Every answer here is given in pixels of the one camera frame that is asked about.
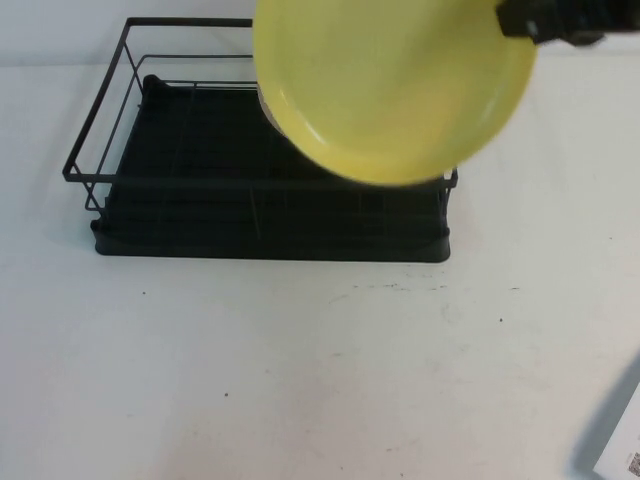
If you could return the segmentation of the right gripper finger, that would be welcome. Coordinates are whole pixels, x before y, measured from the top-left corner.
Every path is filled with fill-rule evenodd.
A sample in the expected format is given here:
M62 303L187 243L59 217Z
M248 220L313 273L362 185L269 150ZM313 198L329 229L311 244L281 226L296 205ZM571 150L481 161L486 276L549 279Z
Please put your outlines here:
M538 34L534 1L503 0L495 7L500 29L505 37L535 38Z

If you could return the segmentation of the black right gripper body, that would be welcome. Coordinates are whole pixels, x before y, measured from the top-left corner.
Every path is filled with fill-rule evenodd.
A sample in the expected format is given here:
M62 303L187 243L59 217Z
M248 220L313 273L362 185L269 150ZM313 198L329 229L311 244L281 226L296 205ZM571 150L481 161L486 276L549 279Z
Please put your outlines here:
M536 1L532 17L531 37L536 45L562 41L589 47L604 38L608 27L605 1Z

